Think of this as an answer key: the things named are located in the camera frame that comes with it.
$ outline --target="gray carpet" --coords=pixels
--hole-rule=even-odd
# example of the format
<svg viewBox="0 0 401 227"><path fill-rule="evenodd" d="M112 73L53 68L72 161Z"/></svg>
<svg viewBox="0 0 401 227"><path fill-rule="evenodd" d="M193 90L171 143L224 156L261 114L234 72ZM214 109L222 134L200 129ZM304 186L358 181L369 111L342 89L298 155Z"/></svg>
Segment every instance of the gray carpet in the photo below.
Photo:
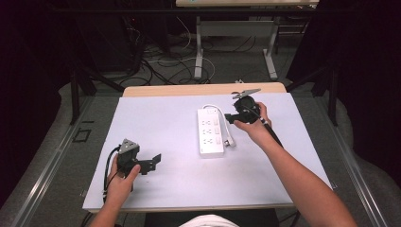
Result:
<svg viewBox="0 0 401 227"><path fill-rule="evenodd" d="M218 38L211 39L205 43L205 48L213 50L233 50L242 44L246 38ZM296 51L300 39L297 36L283 37L280 43L278 55L273 55L273 60L280 78L285 84L288 81L285 75L292 57ZM231 83L238 79L245 82L264 82L270 81L267 76L266 65L262 58L261 48L263 40L256 39L254 47L243 53L215 53L206 52L204 57L209 59L215 67L215 75L212 78L213 83ZM246 43L243 49L252 45ZM154 54L153 49L148 49L148 55ZM175 51L182 54L189 54L185 58L191 58L189 48L183 49L183 46L176 47ZM149 61L158 60L159 57L148 58ZM157 63L153 63L156 71L162 75L174 75L184 69L182 65L173 67L163 67ZM211 75L213 66L204 62L206 70ZM187 78L189 74L182 71L172 81L180 82L180 79ZM150 78L150 74L146 70L141 70L135 75L145 79ZM152 85L163 84L159 79L153 77ZM143 83L141 79L130 79L123 83L124 86L139 85ZM118 94L102 83L96 82L99 92L96 97L91 97L90 108L87 113L79 120L77 124L77 132L75 131L71 142L67 144L65 156L58 169L55 170L54 178L27 222L27 226L79 226L86 212L81 209L84 198L81 192L89 187L94 170L96 168L99 152L102 148L108 127L113 118L113 111L116 107ZM359 199L359 195L354 187L353 182L348 177L348 173L344 167L341 155L338 151L338 145L332 140L332 131L324 121L324 115L319 110L316 98L312 97L308 92L310 86L300 87L294 91L293 96L300 110L306 128L311 136L312 142L318 151L322 160L323 167L327 172L329 180L333 182L337 188L335 192L344 200L349 207L351 213L357 220L359 226L372 226L367 216L365 208ZM26 198L39 179L44 167L51 159L54 152L59 150L59 145L65 133L69 129L69 120L71 119L71 102L69 100L69 87L61 89L62 105L58 117L44 139L43 145L38 150L37 155L32 161L30 167L26 171L25 176L17 185L9 200L2 207L0 212L1 226L11 226L24 206ZM352 146L352 126L346 116L346 110L339 105L339 124L340 131L345 141ZM374 197L378 206L382 210L383 215L387 219L389 226L401 226L400 214L401 195L397 186L392 180L375 166L372 166L363 160L359 160L362 173L366 177L366 181L374 191ZM280 217L293 212L293 209L279 209ZM121 214L118 223L124 221L126 226L143 226L145 214ZM284 222L282 226L289 226L291 219ZM301 218L297 226L307 226Z"/></svg>

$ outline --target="table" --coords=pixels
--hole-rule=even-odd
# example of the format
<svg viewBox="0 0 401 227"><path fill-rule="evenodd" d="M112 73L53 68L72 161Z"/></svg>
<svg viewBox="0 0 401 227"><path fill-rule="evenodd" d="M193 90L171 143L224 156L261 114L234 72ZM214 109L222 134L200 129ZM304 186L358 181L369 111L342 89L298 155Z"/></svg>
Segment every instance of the table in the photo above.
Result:
<svg viewBox="0 0 401 227"><path fill-rule="evenodd" d="M282 7L317 5L319 0L177 0L178 7L205 8L205 7ZM277 73L271 59L272 49L277 36L280 17L273 21L202 21L197 17L197 59L195 79L201 78L203 49L202 36L258 36L270 37L268 48L263 49L263 55L270 79L278 80Z"/></svg>
<svg viewBox="0 0 401 227"><path fill-rule="evenodd" d="M199 155L197 109L213 103L234 114L231 92L254 88L261 89L253 97L268 106L284 147L330 186L292 96L281 83L130 87L118 103L83 209L101 208L106 159L124 138L141 146L138 159L162 153L162 162L135 180L122 212L293 206L266 155L235 126L229 130L237 145L225 148L223 158Z"/></svg>

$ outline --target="person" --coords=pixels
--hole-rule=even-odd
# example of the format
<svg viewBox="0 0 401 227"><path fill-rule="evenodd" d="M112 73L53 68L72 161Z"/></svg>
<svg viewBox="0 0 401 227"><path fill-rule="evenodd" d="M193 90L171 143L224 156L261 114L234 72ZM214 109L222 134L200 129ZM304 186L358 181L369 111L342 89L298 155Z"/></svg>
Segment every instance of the person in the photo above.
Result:
<svg viewBox="0 0 401 227"><path fill-rule="evenodd" d="M260 116L271 126L266 106L261 102L256 103L260 107ZM262 121L257 120L252 124L235 121L234 124L248 133L265 152L295 206L311 226L357 226L340 198L318 176L285 151L266 130ZM114 157L110 176L117 171L116 162L117 159ZM119 209L130 194L139 170L140 166L135 166L126 179L114 178L110 182L106 202L91 226L114 226ZM230 220L218 216L194 218L182 226L202 226L204 223L201 222L202 219L206 219L208 223L217 221L219 225L216 226L237 226Z"/></svg>

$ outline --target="hand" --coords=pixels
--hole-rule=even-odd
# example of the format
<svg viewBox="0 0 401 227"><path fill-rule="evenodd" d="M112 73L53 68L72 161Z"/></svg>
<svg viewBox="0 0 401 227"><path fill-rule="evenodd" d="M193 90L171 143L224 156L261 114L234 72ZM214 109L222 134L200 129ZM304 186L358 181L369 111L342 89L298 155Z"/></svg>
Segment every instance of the hand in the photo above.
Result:
<svg viewBox="0 0 401 227"><path fill-rule="evenodd" d="M121 207L130 194L133 181L138 176L141 167L139 165L134 166L125 179L122 178L123 173L120 172L114 176L118 170L117 157L118 155L115 155L113 158L112 170L108 176L108 182L110 183L107 189L106 203L112 203L113 206Z"/></svg>
<svg viewBox="0 0 401 227"><path fill-rule="evenodd" d="M257 105L259 105L260 108L260 116L262 116L268 124L271 126L271 121L268 118L268 111L262 102L255 102ZM252 124L247 124L240 122L238 120L234 121L234 124L241 130L244 130L248 135L251 137L251 139L257 144L261 145L262 141L266 140L266 136L270 136L269 132L266 130L265 126L262 124L260 120L256 120Z"/></svg>

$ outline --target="power strip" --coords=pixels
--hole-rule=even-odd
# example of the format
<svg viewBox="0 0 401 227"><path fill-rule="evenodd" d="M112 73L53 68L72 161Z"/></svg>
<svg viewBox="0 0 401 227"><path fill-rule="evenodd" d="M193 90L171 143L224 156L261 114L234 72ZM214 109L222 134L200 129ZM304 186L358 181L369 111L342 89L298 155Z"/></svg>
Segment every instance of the power strip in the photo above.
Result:
<svg viewBox="0 0 401 227"><path fill-rule="evenodd" d="M221 139L220 121L217 109L198 110L198 130L200 137L200 156L202 158L218 158L224 154Z"/></svg>

